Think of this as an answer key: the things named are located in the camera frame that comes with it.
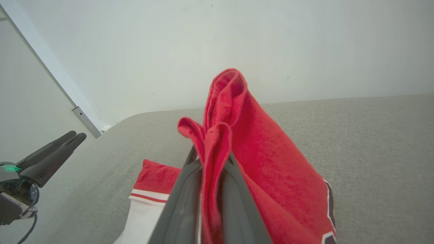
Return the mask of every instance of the white trim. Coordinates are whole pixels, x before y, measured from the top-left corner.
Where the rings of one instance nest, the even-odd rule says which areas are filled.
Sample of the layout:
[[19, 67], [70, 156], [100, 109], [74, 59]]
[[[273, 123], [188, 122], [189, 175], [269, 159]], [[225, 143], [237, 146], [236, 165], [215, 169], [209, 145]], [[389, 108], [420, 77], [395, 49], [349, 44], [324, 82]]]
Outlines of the white trim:
[[139, 189], [133, 189], [131, 193], [142, 195], [145, 197], [155, 198], [158, 200], [165, 200], [169, 199], [169, 194], [166, 193], [160, 193], [155, 191], [145, 191], [145, 190], [139, 190]]
[[321, 244], [325, 244], [325, 240], [326, 240], [326, 238], [327, 237], [330, 237], [330, 236], [333, 236], [333, 239], [335, 240], [335, 242], [336, 242], [336, 237], [335, 237], [335, 234], [333, 233], [333, 231], [331, 231], [331, 232], [329, 232], [329, 233], [325, 233], [324, 235], [322, 235], [322, 240], [321, 240]]
[[51, 49], [45, 44], [45, 41], [39, 35], [33, 22], [23, 12], [15, 0], [0, 0], [0, 4], [6, 11], [9, 19], [15, 24], [19, 32], [34, 50], [34, 53], [42, 61], [43, 65], [49, 70], [55, 82], [57, 82], [65, 91], [67, 96], [79, 106], [89, 120], [98, 130], [107, 126], [95, 113], [87, 98], [83, 95], [67, 71], [60, 64], [57, 57]]
[[136, 196], [129, 196], [128, 199], [137, 200], [137, 201], [141, 201], [141, 202], [145, 202], [145, 203], [149, 203], [149, 204], [157, 205], [157, 206], [164, 206], [164, 205], [166, 205], [165, 202], [153, 201], [153, 200], [149, 200], [149, 199], [146, 199], [146, 198], [140, 198], [140, 197], [136, 197]]
[[333, 230], [336, 232], [336, 228], [335, 228], [335, 226], [334, 226], [334, 224], [333, 224], [333, 221], [332, 221], [332, 218], [330, 218], [330, 206], [329, 206], [329, 202], [330, 202], [330, 191], [329, 191], [329, 183], [328, 183], [328, 181], [326, 181], [324, 178], [322, 178], [323, 179], [323, 181], [325, 181], [326, 183], [325, 183], [325, 186], [327, 187], [327, 218], [329, 218], [329, 220], [330, 220], [330, 223], [332, 224], [332, 226], [333, 226]]

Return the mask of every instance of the red stripe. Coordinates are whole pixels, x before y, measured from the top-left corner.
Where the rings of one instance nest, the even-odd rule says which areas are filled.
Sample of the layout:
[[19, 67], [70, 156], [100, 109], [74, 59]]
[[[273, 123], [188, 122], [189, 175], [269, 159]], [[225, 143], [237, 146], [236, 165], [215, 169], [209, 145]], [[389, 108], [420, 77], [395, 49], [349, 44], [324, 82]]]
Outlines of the red stripe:
[[164, 202], [164, 203], [167, 202], [167, 200], [160, 200], [160, 199], [156, 199], [156, 198], [150, 198], [150, 197], [147, 197], [147, 196], [144, 196], [144, 195], [135, 194], [135, 193], [131, 193], [130, 195], [131, 196], [135, 196], [135, 197], [139, 197], [139, 198], [148, 199], [148, 200], [151, 200], [151, 201], [156, 201], [156, 202]]

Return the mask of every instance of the red towel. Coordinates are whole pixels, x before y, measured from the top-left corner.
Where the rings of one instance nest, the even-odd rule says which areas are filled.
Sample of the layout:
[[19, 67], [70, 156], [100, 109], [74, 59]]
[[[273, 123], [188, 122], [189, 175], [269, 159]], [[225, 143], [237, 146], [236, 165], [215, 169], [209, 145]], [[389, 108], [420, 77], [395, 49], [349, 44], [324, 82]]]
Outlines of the red towel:
[[180, 172], [180, 168], [143, 160], [143, 167], [129, 198], [164, 206]]
[[[227, 69], [213, 80], [203, 125], [182, 118], [178, 130], [192, 140], [204, 168], [204, 243], [223, 243], [216, 195], [231, 150], [274, 244], [335, 243], [330, 186], [262, 110], [238, 70]], [[167, 169], [172, 177], [179, 173]], [[173, 186], [174, 179], [157, 181], [162, 180]]]

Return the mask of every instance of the white fabric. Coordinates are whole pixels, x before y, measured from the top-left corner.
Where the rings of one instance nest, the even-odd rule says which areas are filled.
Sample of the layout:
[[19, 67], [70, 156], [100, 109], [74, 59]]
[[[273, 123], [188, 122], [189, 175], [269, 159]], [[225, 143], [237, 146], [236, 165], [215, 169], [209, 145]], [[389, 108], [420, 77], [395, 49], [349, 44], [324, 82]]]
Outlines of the white fabric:
[[155, 191], [145, 191], [145, 190], [133, 189], [131, 191], [131, 193], [147, 196], [150, 198], [155, 198], [158, 200], [166, 200], [167, 201], [167, 199], [169, 199], [169, 194], [155, 192]]
[[165, 202], [152, 201], [152, 200], [149, 200], [149, 199], [146, 199], [146, 198], [143, 198], [143, 197], [129, 196], [128, 199], [136, 200], [136, 201], [141, 201], [141, 202], [145, 202], [145, 203], [148, 203], [148, 204], [151, 204], [151, 205], [162, 206], [162, 207], [164, 205], [166, 205]]
[[125, 229], [114, 244], [146, 244], [164, 206], [132, 199]]

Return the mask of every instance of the white wall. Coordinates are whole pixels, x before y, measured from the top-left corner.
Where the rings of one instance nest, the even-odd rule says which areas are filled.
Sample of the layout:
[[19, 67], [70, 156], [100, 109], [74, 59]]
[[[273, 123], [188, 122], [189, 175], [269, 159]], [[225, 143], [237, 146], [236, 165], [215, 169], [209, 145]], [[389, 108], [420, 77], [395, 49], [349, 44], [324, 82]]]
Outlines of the white wall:
[[17, 0], [113, 125], [203, 107], [238, 68], [259, 102], [434, 92], [431, 0]]
[[0, 162], [18, 162], [71, 130], [88, 136], [77, 151], [95, 141], [72, 109], [9, 22], [0, 22]]
[[19, 4], [15, 0], [0, 0], [0, 5], [13, 21], [14, 26], [20, 30], [21, 35], [26, 38], [32, 50], [37, 53], [38, 58], [42, 60], [44, 66], [48, 68], [50, 74], [56, 79], [62, 89], [67, 92], [71, 100], [74, 101], [75, 105], [80, 107], [96, 128], [102, 129], [106, 127], [107, 124], [100, 119], [98, 111], [93, 109], [93, 105], [89, 103], [89, 100], [83, 95], [81, 89], [77, 87], [77, 84], [63, 68], [61, 62], [59, 62], [55, 54], [46, 45], [33, 22], [22, 11]]

